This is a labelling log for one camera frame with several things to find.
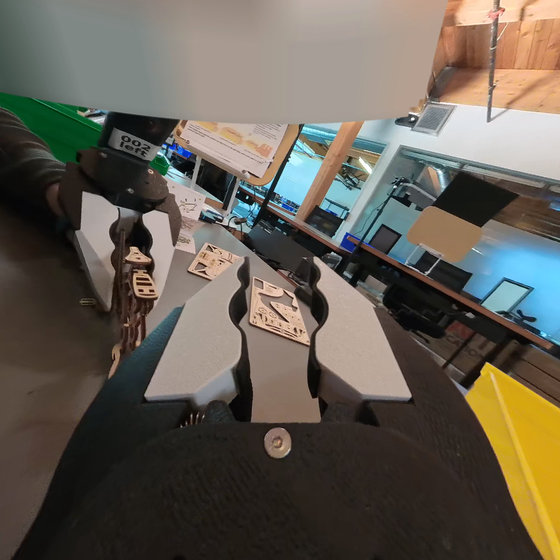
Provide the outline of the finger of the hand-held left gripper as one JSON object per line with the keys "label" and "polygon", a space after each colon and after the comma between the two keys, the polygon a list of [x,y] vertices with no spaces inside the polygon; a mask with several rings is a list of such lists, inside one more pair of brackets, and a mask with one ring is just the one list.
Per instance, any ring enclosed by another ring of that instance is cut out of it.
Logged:
{"label": "finger of the hand-held left gripper", "polygon": [[165,288],[175,244],[172,241],[172,230],[167,213],[150,211],[142,216],[142,223],[151,239],[149,253],[152,258],[153,272],[150,275],[158,291],[158,299],[154,303],[154,306],[157,306]]}
{"label": "finger of the hand-held left gripper", "polygon": [[82,192],[81,221],[74,233],[74,243],[99,305],[105,312],[109,312],[113,304],[116,275],[111,261],[115,243],[110,230],[119,217],[117,207],[104,197]]}

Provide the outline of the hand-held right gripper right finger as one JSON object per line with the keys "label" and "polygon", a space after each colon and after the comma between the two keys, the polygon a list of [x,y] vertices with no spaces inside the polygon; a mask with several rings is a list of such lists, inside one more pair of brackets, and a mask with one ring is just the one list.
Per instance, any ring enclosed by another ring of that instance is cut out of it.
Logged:
{"label": "hand-held right gripper right finger", "polygon": [[307,385],[320,416],[339,405],[358,419],[369,402],[409,403],[412,393],[374,305],[321,259],[310,263],[310,335]]}

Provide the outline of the wooden model assembly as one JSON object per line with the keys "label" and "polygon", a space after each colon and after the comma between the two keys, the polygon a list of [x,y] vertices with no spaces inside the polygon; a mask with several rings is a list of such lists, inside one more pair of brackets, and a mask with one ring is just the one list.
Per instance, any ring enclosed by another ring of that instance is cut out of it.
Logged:
{"label": "wooden model assembly", "polygon": [[116,272],[110,313],[116,320],[117,339],[111,350],[108,378],[114,376],[123,359],[146,339],[147,316],[159,297],[150,275],[153,260],[140,248],[128,243],[123,227],[116,232]]}

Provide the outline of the person's left forearm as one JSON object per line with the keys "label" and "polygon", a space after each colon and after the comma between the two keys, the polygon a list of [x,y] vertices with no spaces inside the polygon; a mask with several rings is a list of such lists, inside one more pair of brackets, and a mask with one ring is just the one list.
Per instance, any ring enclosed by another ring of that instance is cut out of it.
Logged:
{"label": "person's left forearm", "polygon": [[54,214],[45,191],[60,184],[66,165],[23,121],[1,108],[1,199]]}

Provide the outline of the wooden sheet with curved parts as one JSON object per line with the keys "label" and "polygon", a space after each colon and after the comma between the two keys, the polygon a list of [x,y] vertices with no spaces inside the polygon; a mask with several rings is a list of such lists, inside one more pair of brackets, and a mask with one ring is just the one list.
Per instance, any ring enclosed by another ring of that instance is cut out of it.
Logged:
{"label": "wooden sheet with curved parts", "polygon": [[211,281],[239,259],[240,256],[212,243],[205,242],[191,265],[188,266],[187,271]]}

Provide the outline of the wooden sheet with gear parts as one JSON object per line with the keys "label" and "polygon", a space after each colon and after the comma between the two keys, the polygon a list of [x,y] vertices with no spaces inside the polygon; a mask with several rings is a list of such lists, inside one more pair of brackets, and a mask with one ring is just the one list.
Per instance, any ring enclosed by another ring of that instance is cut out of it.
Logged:
{"label": "wooden sheet with gear parts", "polygon": [[253,276],[248,317],[253,327],[310,346],[299,302],[289,290]]}

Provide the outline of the black office chair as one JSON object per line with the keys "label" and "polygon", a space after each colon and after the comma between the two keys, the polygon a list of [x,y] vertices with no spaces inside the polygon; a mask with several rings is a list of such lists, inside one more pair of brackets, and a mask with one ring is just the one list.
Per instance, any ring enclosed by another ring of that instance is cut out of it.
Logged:
{"label": "black office chair", "polygon": [[404,330],[422,339],[441,339],[452,320],[462,315],[454,303],[439,292],[404,279],[386,288],[382,303]]}

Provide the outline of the green stacked crates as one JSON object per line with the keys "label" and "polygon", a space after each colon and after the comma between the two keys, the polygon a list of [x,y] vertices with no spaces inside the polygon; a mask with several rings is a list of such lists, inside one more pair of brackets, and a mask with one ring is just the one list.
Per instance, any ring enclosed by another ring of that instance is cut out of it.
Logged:
{"label": "green stacked crates", "polygon": [[1,93],[1,108],[18,116],[63,163],[80,162],[93,178],[139,182],[178,119],[104,111],[94,122],[78,106]]}

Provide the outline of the long wooden desk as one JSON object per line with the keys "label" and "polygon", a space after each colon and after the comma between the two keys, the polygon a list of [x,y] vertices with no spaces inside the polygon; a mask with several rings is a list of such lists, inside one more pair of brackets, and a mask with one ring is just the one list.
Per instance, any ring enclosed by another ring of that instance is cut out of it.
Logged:
{"label": "long wooden desk", "polygon": [[260,228],[264,231],[270,228],[276,229],[278,223],[281,224],[283,238],[292,239],[314,256],[322,257],[330,252],[340,257],[340,261],[335,265],[335,271],[343,274],[349,264],[357,264],[357,270],[351,277],[351,284],[357,284],[360,275],[368,272],[369,275],[381,279],[388,288],[399,287],[409,294],[414,294],[418,302],[423,305],[430,305],[431,308],[438,310],[441,315],[449,319],[449,324],[460,323],[470,330],[467,337],[464,337],[463,346],[466,346],[476,335],[480,335],[492,341],[497,346],[507,346],[512,340],[517,340],[520,344],[533,344],[542,350],[559,355],[559,346],[533,332],[523,328],[514,322],[500,316],[499,314],[486,310],[479,303],[474,302],[470,297],[453,290],[449,283],[454,276],[449,276],[452,265],[445,264],[442,268],[436,264],[434,270],[428,275],[418,272],[412,267],[408,267],[401,262],[381,253],[375,248],[368,248],[361,245],[354,256],[344,247],[338,246],[331,238],[326,237],[320,231],[312,228],[306,222],[297,221],[288,214],[283,214],[275,206],[266,206],[262,218],[255,217],[253,228]]}

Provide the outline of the black monitor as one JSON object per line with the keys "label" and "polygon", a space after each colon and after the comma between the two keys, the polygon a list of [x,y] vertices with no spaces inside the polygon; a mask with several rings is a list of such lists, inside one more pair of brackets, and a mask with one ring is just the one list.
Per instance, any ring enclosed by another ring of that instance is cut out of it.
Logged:
{"label": "black monitor", "polygon": [[368,241],[368,245],[375,248],[377,251],[388,255],[401,237],[401,233],[388,227],[387,225],[381,224],[372,236],[371,240]]}

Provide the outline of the instruction poster board stand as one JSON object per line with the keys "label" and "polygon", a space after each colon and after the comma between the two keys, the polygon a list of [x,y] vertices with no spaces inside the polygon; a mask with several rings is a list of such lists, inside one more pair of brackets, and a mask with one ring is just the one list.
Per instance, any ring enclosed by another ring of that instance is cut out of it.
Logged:
{"label": "instruction poster board stand", "polygon": [[175,143],[195,155],[191,188],[198,186],[203,162],[213,164],[234,178],[222,202],[229,216],[240,183],[265,186],[279,177],[295,146],[301,127],[298,124],[239,124],[179,121],[173,131]]}

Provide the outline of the wooden pillar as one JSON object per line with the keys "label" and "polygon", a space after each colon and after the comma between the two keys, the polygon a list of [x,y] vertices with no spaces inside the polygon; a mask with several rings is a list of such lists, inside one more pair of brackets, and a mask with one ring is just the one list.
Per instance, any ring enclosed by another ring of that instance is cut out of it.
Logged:
{"label": "wooden pillar", "polygon": [[340,125],[339,131],[328,148],[309,191],[298,209],[296,214],[298,220],[305,221],[313,209],[321,205],[363,124],[364,121],[343,122]]}

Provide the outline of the yellow plastic bin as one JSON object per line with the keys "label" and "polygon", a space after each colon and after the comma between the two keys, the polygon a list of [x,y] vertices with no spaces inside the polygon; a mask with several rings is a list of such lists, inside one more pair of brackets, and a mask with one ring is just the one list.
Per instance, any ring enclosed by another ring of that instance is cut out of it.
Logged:
{"label": "yellow plastic bin", "polygon": [[559,408],[486,363],[466,400],[544,559],[559,559]]}

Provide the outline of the metal ceiling pole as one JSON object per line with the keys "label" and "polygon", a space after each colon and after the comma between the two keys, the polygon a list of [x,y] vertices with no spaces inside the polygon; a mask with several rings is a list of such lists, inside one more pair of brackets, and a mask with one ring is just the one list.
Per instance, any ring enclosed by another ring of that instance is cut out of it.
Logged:
{"label": "metal ceiling pole", "polygon": [[492,120],[492,107],[493,107],[493,94],[496,87],[495,84],[495,70],[496,70],[496,51],[498,43],[498,27],[499,19],[501,16],[502,7],[500,1],[493,1],[492,10],[488,13],[488,18],[491,20],[490,31],[490,45],[489,45],[489,67],[488,67],[488,92],[486,104],[486,123]]}

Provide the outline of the white wall vent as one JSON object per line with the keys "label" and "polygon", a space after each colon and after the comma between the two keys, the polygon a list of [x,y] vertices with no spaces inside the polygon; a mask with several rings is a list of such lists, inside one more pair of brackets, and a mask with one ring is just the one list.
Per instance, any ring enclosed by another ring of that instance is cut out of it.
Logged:
{"label": "white wall vent", "polygon": [[455,104],[427,102],[412,126],[412,131],[427,136],[439,136],[456,107]]}

